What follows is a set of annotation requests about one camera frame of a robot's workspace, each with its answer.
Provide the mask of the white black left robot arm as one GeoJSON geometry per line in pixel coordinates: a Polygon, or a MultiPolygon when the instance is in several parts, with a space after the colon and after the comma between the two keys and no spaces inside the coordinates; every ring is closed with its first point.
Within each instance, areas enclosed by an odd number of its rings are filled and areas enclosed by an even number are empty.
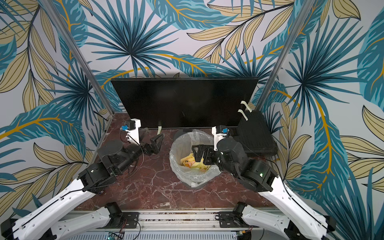
{"type": "Polygon", "coordinates": [[[8,219],[1,224],[1,235],[6,240],[67,240],[97,228],[118,228],[124,215],[118,204],[106,206],[69,220],[63,217],[81,203],[115,184],[140,157],[158,154],[164,134],[158,134],[149,143],[140,142],[140,131],[129,131],[126,141],[113,140],[98,150],[100,161],[89,165],[79,176],[51,200],[19,219],[8,219]]]}

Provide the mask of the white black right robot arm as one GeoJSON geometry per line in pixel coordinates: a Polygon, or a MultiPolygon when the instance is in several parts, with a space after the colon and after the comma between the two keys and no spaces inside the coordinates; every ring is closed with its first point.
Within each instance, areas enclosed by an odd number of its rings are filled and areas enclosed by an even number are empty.
{"type": "Polygon", "coordinates": [[[192,152],[198,162],[215,165],[221,172],[231,174],[246,189],[266,198],[282,212],[271,214],[238,203],[233,210],[235,221],[266,229],[287,240],[325,240],[327,234],[335,231],[334,218],[309,207],[273,168],[248,157],[242,144],[233,138],[222,138],[213,146],[192,146],[192,152]]]}

